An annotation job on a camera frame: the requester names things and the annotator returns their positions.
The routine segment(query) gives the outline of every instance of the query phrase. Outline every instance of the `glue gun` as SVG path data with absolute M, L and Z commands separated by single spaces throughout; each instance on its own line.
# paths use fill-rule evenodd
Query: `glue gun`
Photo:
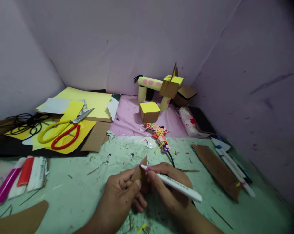
M 167 134 L 166 127 L 153 123 L 145 123 L 144 126 L 146 127 L 146 130 L 153 132 L 152 136 L 156 138 L 159 145 L 162 146 L 163 153 L 166 153 L 171 149 L 164 136 Z

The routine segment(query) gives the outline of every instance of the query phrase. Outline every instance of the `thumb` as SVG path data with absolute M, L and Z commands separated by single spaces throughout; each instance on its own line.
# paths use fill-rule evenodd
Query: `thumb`
M 133 201 L 141 189 L 141 180 L 136 180 L 126 189 L 125 195 L 130 201 Z
M 173 196 L 168 188 L 164 185 L 160 177 L 154 171 L 149 171 L 148 177 L 150 183 L 156 189 L 163 201 L 169 200 Z

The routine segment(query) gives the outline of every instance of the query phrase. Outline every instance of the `pink marker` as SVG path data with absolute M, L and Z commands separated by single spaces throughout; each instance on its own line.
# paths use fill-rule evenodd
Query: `pink marker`
M 143 169 L 145 169 L 146 172 L 149 172 L 150 169 L 148 166 L 139 164 L 139 166 Z M 163 175 L 163 174 L 159 174 L 157 173 L 157 175 L 160 177 L 160 179 L 167 185 L 171 186 L 172 188 L 176 189 L 177 191 L 181 192 L 182 194 L 184 194 L 185 196 L 191 198 L 192 200 L 202 203 L 202 196 L 200 194 L 198 194 L 196 191 L 194 191 L 193 189 L 177 182 L 176 180 L 173 180 L 172 178 Z
M 26 161 L 26 158 L 20 158 L 14 168 L 11 170 L 9 175 L 7 176 L 6 180 L 3 182 L 3 184 L 0 187 L 0 204 L 3 203 L 13 186 L 16 178 L 18 177 L 21 168 L 23 167 L 24 162 Z

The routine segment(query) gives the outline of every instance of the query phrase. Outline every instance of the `cardboard cube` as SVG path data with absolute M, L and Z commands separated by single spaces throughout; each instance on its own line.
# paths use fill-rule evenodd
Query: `cardboard cube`
M 171 79 L 171 77 L 172 76 L 167 76 L 164 78 L 160 90 L 160 95 L 173 99 L 183 82 L 183 78 L 174 76 Z
M 180 88 L 174 97 L 174 102 L 177 106 L 185 106 L 190 100 L 197 95 L 197 92 L 189 86 Z
M 158 120 L 159 114 L 160 108 L 155 102 L 146 102 L 140 104 L 139 115 L 143 124 L 156 122 Z

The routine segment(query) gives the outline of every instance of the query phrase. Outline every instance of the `left hand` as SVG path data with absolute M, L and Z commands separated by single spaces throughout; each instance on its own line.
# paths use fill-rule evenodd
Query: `left hand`
M 91 220 L 76 233 L 103 233 L 114 234 L 125 222 L 132 204 L 137 206 L 141 202 L 141 181 L 131 182 L 130 178 L 135 169 L 126 170 L 108 178 L 104 194 Z

